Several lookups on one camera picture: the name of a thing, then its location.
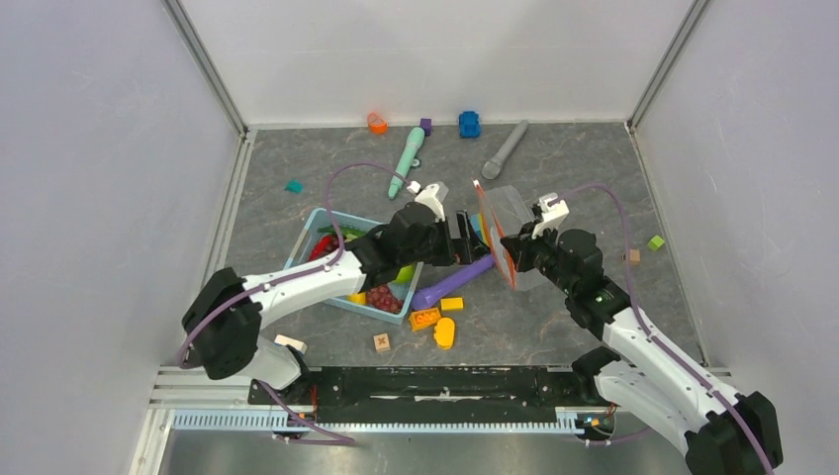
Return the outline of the yellow toy corn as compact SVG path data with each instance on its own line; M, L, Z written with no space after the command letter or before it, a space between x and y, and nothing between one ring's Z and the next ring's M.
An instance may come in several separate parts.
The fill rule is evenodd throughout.
M354 305L359 306L366 306L367 305L367 294L365 292L359 292L355 294L350 294L346 297L346 300Z

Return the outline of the yellow flat brick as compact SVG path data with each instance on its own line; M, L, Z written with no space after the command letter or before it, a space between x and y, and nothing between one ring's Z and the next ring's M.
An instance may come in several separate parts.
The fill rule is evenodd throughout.
M442 312L462 311L465 308L464 299L461 297L443 298L439 301Z

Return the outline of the small purple block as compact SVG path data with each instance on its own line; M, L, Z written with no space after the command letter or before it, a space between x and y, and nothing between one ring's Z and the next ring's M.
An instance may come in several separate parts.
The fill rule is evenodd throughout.
M419 126L423 130L423 133L426 137L430 137L432 134L432 119L431 118L421 118L419 121Z

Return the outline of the red toy chili pepper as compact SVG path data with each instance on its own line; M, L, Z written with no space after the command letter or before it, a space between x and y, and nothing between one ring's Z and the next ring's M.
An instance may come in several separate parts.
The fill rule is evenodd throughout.
M325 238L326 238L326 237L328 237L328 236L331 236L331 235L323 236L323 237L322 237L322 238L321 238L321 239L320 239L320 240L316 243L316 245L313 247L313 249L312 249L312 251L311 251L311 253L310 253L310 255L309 255L309 261L313 261L313 260L316 260L316 259L319 259L319 258L322 258L322 257L324 257L324 256L327 256L327 255L328 255L328 254L326 254L326 253L325 253L325 251L324 251Z

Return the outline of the clear orange zip bag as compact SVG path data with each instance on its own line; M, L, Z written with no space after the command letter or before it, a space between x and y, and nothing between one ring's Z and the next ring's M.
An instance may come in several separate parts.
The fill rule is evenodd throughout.
M478 196L482 234L496 268L513 290L526 292L534 289L541 283L542 276L536 270L516 271L513 258L501 243L501 238L517 235L524 224L533 220L530 208L511 185L486 189L475 180L474 186Z

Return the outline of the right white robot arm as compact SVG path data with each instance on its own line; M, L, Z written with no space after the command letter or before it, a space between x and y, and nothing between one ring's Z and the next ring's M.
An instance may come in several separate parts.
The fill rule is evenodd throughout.
M775 406L745 395L672 343L604 272L583 230L503 237L514 272L536 271L565 295L572 319L602 342L578 358L571 388L585 404L628 410L666 438L693 474L771 474L784 461Z

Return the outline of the purple toy cylinder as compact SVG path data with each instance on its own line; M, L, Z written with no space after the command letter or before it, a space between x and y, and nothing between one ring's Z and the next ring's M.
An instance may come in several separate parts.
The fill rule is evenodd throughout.
M421 311L434 307L442 298L490 270L494 265L494 258L488 254L439 282L417 290L411 298L411 308L415 311Z

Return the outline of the teal small block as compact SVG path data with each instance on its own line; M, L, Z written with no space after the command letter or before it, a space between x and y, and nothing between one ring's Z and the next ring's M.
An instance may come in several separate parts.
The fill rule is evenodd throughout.
M284 190L290 193L300 194L303 190L303 185L296 180L290 180L285 185Z

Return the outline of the orange lego brick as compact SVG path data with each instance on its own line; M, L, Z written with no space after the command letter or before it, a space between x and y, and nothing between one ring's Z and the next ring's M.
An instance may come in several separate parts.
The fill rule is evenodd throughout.
M440 311L436 307L425 310L411 312L409 315L409 323L413 332L418 332L429 327L435 326L442 318Z

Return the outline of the green toy cucumber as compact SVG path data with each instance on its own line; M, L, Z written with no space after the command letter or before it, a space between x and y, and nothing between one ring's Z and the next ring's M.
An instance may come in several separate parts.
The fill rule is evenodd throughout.
M333 234L336 235L337 231L344 236L344 238L360 238L366 234L366 231L362 231L357 228L349 227L349 226L339 226L336 230L333 226L324 226L318 228L318 232L321 234Z

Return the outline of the light red grape bunch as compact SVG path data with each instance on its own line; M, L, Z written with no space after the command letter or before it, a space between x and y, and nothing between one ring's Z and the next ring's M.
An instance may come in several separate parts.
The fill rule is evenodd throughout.
M388 285L374 287L366 293L366 304L382 312L399 314L404 307L404 301L398 299Z

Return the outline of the blue toy car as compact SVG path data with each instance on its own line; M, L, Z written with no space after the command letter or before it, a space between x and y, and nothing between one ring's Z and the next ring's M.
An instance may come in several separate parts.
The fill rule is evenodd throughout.
M475 139L481 135L480 116L475 111L464 111L458 116L459 136L462 139Z

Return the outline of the mint green toy pen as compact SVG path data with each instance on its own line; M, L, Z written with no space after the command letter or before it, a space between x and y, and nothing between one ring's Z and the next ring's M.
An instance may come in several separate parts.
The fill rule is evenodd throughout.
M425 138L424 129L414 127L410 130L405 146L395 168L395 175L392 177L388 188L388 198L395 199L405 183L405 178L417 157Z

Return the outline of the multicolour stacked brick block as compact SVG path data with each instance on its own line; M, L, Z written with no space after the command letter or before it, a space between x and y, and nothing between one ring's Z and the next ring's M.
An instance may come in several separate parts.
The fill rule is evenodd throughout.
M484 222L481 214L473 214L470 216L470 224L478 239L487 243L487 238L484 234Z

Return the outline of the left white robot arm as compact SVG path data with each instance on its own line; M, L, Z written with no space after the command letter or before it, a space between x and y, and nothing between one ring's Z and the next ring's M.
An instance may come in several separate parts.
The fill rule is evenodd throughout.
M410 203L389 222L318 259L245 277L230 267L216 271L182 319L182 368L200 367L213 381L246 376L287 403L303 401L311 377L302 357L262 337L262 329L323 301L389 284L408 266L466 265L490 255L467 214L456 218L460 233L453 236L444 217Z

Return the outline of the green small cube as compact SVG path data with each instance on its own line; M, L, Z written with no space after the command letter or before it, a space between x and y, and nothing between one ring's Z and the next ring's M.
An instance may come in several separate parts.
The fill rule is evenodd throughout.
M658 235L649 239L649 241L647 243L647 247L652 251L656 251L656 250L660 249L661 247L663 247L664 245L665 245L665 240L661 236L658 236Z

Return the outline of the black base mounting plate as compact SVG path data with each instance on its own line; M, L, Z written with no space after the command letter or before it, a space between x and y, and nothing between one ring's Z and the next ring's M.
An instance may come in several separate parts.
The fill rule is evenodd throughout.
M606 401L567 367L323 366L279 391L320 423L546 423Z

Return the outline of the yellow oval toy block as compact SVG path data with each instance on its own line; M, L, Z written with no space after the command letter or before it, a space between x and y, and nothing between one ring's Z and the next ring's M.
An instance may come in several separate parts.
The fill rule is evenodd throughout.
M441 318L434 326L433 338L440 349L450 349L455 340L455 322L447 317Z

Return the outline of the wooden cube with X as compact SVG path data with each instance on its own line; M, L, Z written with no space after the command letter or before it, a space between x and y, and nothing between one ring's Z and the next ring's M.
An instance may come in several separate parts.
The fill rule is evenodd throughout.
M380 333L373 336L374 348L377 352L386 352L391 349L390 339L386 333Z

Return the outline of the grey toy microphone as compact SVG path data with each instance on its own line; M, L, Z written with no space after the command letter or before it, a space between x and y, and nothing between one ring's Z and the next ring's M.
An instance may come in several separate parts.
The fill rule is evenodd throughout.
M498 151L485 162L481 174L487 180L496 179L505 167L506 162L513 154L518 144L523 139L529 128L529 121L520 121L508 135Z

